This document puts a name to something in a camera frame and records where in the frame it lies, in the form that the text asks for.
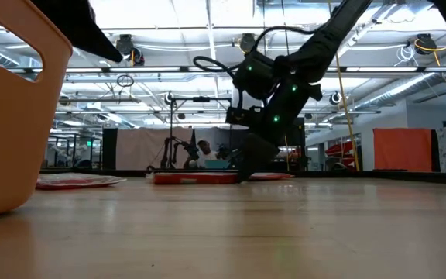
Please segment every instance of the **black curtain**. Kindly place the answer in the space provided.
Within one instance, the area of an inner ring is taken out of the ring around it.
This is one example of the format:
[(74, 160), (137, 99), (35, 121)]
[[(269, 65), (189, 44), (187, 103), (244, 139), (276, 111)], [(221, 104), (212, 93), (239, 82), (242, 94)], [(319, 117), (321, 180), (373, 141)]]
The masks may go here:
[(116, 170), (116, 139), (118, 129), (103, 129), (102, 134), (102, 168)]

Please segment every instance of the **ceiling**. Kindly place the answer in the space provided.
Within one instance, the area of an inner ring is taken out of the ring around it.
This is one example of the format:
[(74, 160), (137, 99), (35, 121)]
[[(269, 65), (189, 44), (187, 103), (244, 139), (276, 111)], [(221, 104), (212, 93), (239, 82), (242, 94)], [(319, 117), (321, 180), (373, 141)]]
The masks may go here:
[[(258, 35), (264, 26), (284, 23), (288, 26), (315, 29), (326, 22), (330, 14), (327, 2), (322, 0), (307, 4), (300, 1), (285, 1), (283, 9), (281, 5), (273, 5), (276, 1), (269, 2), (270, 4), (263, 8), (261, 3), (257, 5), (253, 0), (90, 0), (90, 2), (95, 10), (96, 23), (113, 43), (120, 34), (132, 34), (134, 44), (143, 52), (146, 59), (145, 67), (193, 67), (194, 57), (198, 55), (211, 57), (211, 45), (214, 45), (216, 60), (227, 65), (237, 64), (244, 58), (238, 47), (238, 39), (243, 33)], [(369, 23), (380, 6), (379, 2), (374, 1), (358, 24)], [(420, 33), (431, 34), (438, 47), (446, 47), (446, 23), (438, 10), (429, 7), (431, 6), (425, 5), (424, 9), (416, 12), (404, 7), (381, 24), (367, 29), (367, 33), (360, 36), (353, 47), (344, 51), (340, 57), (340, 65), (407, 67), (415, 63), (434, 64), (434, 57), (431, 55), (404, 53), (403, 55), (411, 57), (405, 61), (400, 54), (401, 46), (413, 42)], [(307, 39), (308, 36), (291, 32), (270, 33), (266, 37), (267, 48), (262, 47), (260, 50), (267, 56), (275, 58), (286, 55), (287, 46), (290, 52), (294, 52)], [(39, 66), (41, 61), (35, 50), (17, 36), (7, 33), (1, 26), (0, 53), (18, 61), (20, 67)], [(446, 51), (439, 52), (439, 55), (446, 57)], [(116, 64), (77, 49), (74, 50), (69, 62), (69, 67), (127, 66), (127, 62)], [(335, 60), (331, 66), (336, 67)], [(120, 75), (122, 74), (67, 74), (67, 80), (62, 88), (63, 96), (86, 98), (89, 101), (96, 98), (96, 101), (58, 105), (57, 110), (77, 111), (94, 107), (105, 111), (163, 111), (169, 107), (164, 103), (167, 92), (171, 92), (176, 98), (210, 96), (234, 98), (234, 102), (236, 99), (231, 78), (223, 74), (135, 73), (130, 74), (135, 80), (133, 86), (123, 89), (116, 86), (116, 80)], [(386, 76), (353, 74), (344, 77), (342, 83), (348, 98), (360, 102), (371, 92), (394, 80), (395, 78), (388, 74)], [(334, 76), (324, 78), (321, 81), (321, 89), (326, 97), (319, 102), (311, 99), (304, 109), (318, 111), (331, 109), (328, 96), (340, 90), (338, 78)], [(130, 98), (135, 102), (105, 102), (120, 96), (124, 100)], [(246, 102), (259, 105), (249, 96), (245, 97)], [(224, 122), (226, 105), (224, 102), (186, 102), (178, 108), (179, 112), (183, 110), (222, 112), (189, 114), (186, 119), (177, 119), (175, 122)], [(117, 115), (122, 120), (119, 127), (167, 127), (163, 122), (168, 115), (122, 115), (120, 112)], [(319, 121), (321, 117), (315, 115), (311, 121)], [(58, 126), (68, 126), (63, 123), (67, 120), (83, 122), (84, 126), (90, 127), (104, 125), (101, 119), (93, 115), (57, 115)]]

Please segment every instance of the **wooden floor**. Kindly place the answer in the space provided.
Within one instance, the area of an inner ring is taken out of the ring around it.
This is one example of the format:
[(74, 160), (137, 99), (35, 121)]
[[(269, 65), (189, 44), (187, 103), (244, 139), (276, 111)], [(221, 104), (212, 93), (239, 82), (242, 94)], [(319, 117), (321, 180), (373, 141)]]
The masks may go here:
[(0, 216), (0, 278), (446, 279), (446, 185), (38, 191)]

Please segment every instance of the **yellow pole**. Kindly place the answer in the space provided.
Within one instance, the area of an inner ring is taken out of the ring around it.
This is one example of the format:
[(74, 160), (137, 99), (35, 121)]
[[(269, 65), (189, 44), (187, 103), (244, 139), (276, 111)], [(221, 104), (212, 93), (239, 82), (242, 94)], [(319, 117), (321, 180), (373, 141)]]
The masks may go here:
[[(330, 14), (331, 14), (331, 0), (328, 0), (328, 7), (330, 8)], [(335, 58), (337, 59), (337, 72), (338, 72), (338, 80), (340, 81), (341, 100), (344, 105), (345, 117), (347, 118), (348, 133), (350, 134), (350, 140), (352, 141), (352, 149), (354, 150), (355, 169), (357, 171), (360, 171), (359, 170), (359, 159), (357, 157), (357, 146), (355, 145), (354, 133), (352, 132), (352, 122), (350, 121), (350, 116), (348, 115), (347, 101), (346, 101), (345, 92), (344, 92), (344, 84), (341, 80), (340, 57), (338, 57), (338, 53), (335, 54)]]

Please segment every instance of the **robot arm in background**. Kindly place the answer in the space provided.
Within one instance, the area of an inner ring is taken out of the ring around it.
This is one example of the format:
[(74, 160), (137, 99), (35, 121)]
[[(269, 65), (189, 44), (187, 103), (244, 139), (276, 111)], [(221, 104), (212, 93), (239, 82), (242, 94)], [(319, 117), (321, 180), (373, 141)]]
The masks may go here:
[[(175, 142), (175, 144), (173, 145), (173, 157), (169, 159), (168, 149), (170, 148), (170, 144), (172, 142)], [(164, 153), (163, 153), (163, 158), (161, 159), (160, 168), (162, 169), (175, 168), (173, 165), (177, 163), (177, 150), (179, 145), (184, 147), (184, 150), (186, 150), (189, 153), (190, 158), (192, 158), (193, 160), (199, 159), (199, 155), (197, 155), (199, 149), (196, 146), (191, 145), (188, 142), (183, 141), (175, 136), (167, 137), (164, 140)]]
[[(309, 97), (321, 99), (321, 86), (311, 84), (322, 79), (343, 39), (371, 1), (344, 0), (296, 53), (275, 60), (255, 49), (246, 55), (235, 74), (234, 86), (258, 100), (271, 99), (258, 112), (241, 107), (227, 111), (227, 122), (248, 126), (250, 132), (238, 149), (239, 181), (247, 180), (276, 157), (278, 143)], [(432, 2), (446, 20), (446, 0)]]

